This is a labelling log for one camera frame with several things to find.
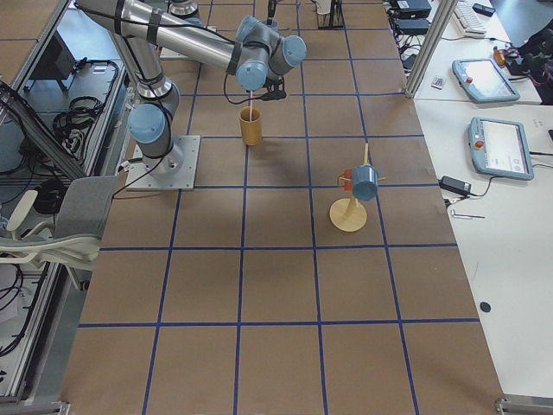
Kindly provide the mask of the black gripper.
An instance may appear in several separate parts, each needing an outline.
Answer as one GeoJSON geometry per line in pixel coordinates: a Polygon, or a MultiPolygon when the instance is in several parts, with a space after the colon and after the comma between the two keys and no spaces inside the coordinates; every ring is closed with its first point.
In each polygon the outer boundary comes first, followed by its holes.
{"type": "Polygon", "coordinates": [[[284,77],[277,80],[266,80],[264,87],[266,88],[266,92],[258,97],[259,100],[275,101],[287,98],[284,77]]]}

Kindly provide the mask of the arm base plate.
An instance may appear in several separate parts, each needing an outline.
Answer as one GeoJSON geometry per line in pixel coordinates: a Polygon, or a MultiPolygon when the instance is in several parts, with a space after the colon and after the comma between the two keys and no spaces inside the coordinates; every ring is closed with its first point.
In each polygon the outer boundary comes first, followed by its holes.
{"type": "Polygon", "coordinates": [[[146,158],[145,163],[133,163],[125,185],[130,191],[193,190],[200,153],[200,135],[174,136],[173,149],[156,166],[157,161],[146,158]]]}

